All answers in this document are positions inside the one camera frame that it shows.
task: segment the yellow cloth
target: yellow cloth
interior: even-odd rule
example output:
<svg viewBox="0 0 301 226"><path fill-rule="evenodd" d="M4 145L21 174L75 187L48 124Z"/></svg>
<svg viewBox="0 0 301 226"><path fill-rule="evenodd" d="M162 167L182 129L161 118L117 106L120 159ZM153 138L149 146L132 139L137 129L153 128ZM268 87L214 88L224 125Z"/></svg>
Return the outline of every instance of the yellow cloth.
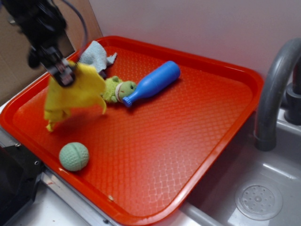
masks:
<svg viewBox="0 0 301 226"><path fill-rule="evenodd" d="M44 108L44 119L49 122L47 129L50 132L56 122L71 116L71 108L99 104L103 108L103 114L107 109L106 102L101 97L105 92L105 81L95 67L78 63L74 74L75 82L65 88L50 77Z"/></svg>

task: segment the drain cover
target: drain cover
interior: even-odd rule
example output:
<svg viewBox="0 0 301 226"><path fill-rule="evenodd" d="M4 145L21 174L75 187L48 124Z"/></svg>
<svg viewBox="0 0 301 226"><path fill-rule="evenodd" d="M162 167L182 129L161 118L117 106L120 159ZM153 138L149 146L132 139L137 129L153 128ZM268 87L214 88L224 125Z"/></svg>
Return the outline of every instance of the drain cover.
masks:
<svg viewBox="0 0 301 226"><path fill-rule="evenodd" d="M282 195L266 181L251 180L236 191L235 203L239 211L250 219L268 220L282 208Z"/></svg>

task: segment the orange tray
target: orange tray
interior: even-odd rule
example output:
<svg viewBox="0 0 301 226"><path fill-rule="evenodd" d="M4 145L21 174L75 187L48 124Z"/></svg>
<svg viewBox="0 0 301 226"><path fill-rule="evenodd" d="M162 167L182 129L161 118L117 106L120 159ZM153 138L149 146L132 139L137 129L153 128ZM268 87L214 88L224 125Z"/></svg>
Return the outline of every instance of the orange tray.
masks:
<svg viewBox="0 0 301 226"><path fill-rule="evenodd" d="M97 40L117 52L108 77L138 83L172 60L180 78L126 108L73 109L72 117L45 128L46 74L14 98L2 127L57 175L116 222L147 225L175 211L256 108L263 81L249 69L121 37ZM72 173L58 155L69 142L84 144L88 165Z"/></svg>

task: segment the faucet spout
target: faucet spout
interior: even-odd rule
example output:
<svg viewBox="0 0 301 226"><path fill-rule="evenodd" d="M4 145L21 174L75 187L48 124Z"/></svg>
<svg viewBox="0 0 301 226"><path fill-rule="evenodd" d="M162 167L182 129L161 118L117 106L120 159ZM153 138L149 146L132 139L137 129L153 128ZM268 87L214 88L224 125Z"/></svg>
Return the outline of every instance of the faucet spout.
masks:
<svg viewBox="0 0 301 226"><path fill-rule="evenodd" d="M289 110L285 112L287 121L301 124L301 39L289 40L276 55L265 80L255 120L255 147L262 151L269 151L276 146L276 123L284 95L284 91L293 73L293 83L288 85L286 97Z"/></svg>

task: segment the black robotic arm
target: black robotic arm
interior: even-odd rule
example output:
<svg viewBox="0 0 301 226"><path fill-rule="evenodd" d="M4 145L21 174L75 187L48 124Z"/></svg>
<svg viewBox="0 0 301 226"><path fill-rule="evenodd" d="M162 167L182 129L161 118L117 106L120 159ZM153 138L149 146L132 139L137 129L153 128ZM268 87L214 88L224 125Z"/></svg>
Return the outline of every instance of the black robotic arm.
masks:
<svg viewBox="0 0 301 226"><path fill-rule="evenodd" d="M32 48L28 56L31 68L40 63L63 87L75 80L72 68L58 48L66 21L52 0L1 0L20 26Z"/></svg>

